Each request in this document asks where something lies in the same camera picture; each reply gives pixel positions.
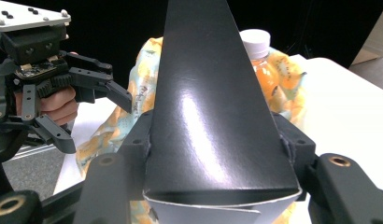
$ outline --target plastic bottle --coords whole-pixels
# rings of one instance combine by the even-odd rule
[[[287,97],[279,87],[277,71],[267,62],[270,34],[264,30],[252,29],[242,31],[240,35],[270,110],[280,113],[287,106]]]

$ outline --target table surface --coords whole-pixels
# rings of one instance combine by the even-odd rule
[[[302,129],[316,142],[317,155],[332,152],[350,157],[383,189],[383,90],[328,59],[292,58],[307,71]],[[76,146],[90,139],[114,107],[108,99],[80,104],[72,132]],[[75,156],[66,155],[54,194],[81,180]],[[306,207],[307,202],[298,203],[291,223],[310,222]]]

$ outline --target black background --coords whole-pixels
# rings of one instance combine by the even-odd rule
[[[165,0],[10,0],[72,16],[70,38],[61,49],[111,63],[114,78],[123,87],[142,45],[163,35]],[[310,3],[315,7],[310,14]],[[383,10],[383,0],[229,0],[239,30],[260,28],[272,35],[272,47],[289,54],[326,57],[349,67]],[[302,35],[306,25],[307,34]],[[287,51],[294,43],[300,48]],[[6,57],[0,50],[0,62]]]

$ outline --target bottle cap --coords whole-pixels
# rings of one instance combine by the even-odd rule
[[[252,29],[240,32],[241,39],[251,60],[267,56],[270,49],[270,34],[264,30]]]

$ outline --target white plastic mount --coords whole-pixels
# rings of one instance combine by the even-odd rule
[[[0,32],[58,25],[70,21],[71,17],[65,10],[54,12],[0,1]]]

